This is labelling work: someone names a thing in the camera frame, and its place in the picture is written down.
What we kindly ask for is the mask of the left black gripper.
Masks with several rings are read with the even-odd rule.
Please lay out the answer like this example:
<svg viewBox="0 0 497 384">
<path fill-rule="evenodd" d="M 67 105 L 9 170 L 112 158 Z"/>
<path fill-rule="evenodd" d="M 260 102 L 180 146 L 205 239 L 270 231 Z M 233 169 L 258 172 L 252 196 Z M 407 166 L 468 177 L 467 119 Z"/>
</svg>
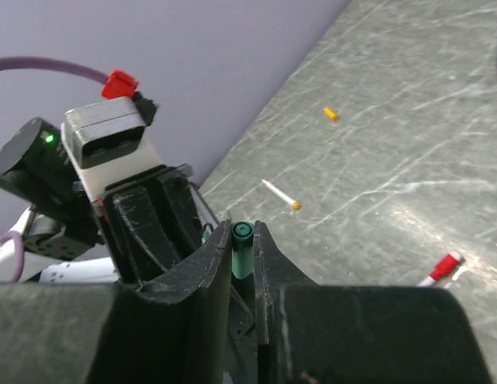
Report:
<svg viewBox="0 0 497 384">
<path fill-rule="evenodd" d="M 157 166 L 115 182 L 98 196 L 98 208 L 98 228 L 126 284 L 143 286 L 202 245 L 183 166 Z"/>
</svg>

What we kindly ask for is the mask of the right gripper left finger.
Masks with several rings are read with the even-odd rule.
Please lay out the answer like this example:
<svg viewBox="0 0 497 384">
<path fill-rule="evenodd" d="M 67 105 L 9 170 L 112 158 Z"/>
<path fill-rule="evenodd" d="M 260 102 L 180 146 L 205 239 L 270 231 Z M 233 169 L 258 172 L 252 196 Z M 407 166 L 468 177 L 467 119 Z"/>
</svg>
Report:
<svg viewBox="0 0 497 384">
<path fill-rule="evenodd" d="M 0 383 L 220 383 L 231 224 L 138 292 L 0 283 Z"/>
</svg>

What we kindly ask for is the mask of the white pen red tip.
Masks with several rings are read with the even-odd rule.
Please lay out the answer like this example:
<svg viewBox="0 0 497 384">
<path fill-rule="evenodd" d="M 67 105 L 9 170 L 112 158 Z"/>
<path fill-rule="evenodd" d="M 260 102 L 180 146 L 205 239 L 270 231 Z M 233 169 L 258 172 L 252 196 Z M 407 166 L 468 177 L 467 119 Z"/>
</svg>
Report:
<svg viewBox="0 0 497 384">
<path fill-rule="evenodd" d="M 434 286 L 440 280 L 453 274 L 463 263 L 464 257 L 460 253 L 451 252 L 446 254 L 417 287 Z"/>
</svg>

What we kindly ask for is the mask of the red pen cap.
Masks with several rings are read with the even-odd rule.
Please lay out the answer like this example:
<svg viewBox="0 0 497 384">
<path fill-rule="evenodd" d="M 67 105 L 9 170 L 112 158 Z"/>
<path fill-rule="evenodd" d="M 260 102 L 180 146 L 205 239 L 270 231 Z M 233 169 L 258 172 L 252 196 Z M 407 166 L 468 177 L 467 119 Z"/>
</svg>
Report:
<svg viewBox="0 0 497 384">
<path fill-rule="evenodd" d="M 463 261 L 464 257 L 457 252 L 446 254 L 431 271 L 430 277 L 437 282 L 451 274 Z"/>
</svg>

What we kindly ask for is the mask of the green pen cap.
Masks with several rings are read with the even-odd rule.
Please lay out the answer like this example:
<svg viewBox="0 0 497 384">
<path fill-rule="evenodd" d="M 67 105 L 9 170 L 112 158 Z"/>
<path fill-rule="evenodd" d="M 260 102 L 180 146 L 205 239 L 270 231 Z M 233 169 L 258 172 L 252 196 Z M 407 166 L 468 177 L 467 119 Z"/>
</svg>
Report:
<svg viewBox="0 0 497 384">
<path fill-rule="evenodd" d="M 250 222 L 235 222 L 232 226 L 232 273 L 241 280 L 254 269 L 253 238 L 255 226 Z"/>
</svg>

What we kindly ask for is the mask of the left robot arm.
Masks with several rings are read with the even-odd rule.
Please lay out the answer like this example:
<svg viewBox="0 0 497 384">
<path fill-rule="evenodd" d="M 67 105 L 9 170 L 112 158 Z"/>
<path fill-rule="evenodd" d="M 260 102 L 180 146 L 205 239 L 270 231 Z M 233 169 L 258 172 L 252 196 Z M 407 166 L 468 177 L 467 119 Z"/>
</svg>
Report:
<svg viewBox="0 0 497 384">
<path fill-rule="evenodd" d="M 137 114 L 96 122 L 35 118 L 0 151 L 0 188 L 28 201 L 24 245 L 55 259 L 42 282 L 140 286 L 193 254 L 202 223 L 186 174 L 165 166 Z"/>
</svg>

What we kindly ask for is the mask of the white pen yellow tip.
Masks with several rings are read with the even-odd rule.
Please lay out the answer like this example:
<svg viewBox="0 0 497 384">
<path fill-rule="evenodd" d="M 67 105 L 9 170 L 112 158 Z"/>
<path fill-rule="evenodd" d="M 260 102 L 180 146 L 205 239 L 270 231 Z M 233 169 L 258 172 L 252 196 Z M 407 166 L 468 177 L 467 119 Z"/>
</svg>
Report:
<svg viewBox="0 0 497 384">
<path fill-rule="evenodd" d="M 299 201 L 295 200 L 294 198 L 280 190 L 273 183 L 267 181 L 266 179 L 262 179 L 262 183 L 271 193 L 284 201 L 293 210 L 299 210 L 301 208 L 301 203 Z"/>
</svg>

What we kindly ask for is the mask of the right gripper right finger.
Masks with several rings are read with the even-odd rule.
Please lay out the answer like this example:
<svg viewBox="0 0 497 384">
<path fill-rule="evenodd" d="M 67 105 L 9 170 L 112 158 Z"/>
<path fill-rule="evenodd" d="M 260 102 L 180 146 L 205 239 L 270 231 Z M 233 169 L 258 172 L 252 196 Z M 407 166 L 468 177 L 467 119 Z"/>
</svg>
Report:
<svg viewBox="0 0 497 384">
<path fill-rule="evenodd" d="M 324 286 L 256 222 L 261 383 L 489 383 L 468 317 L 445 289 Z"/>
</svg>

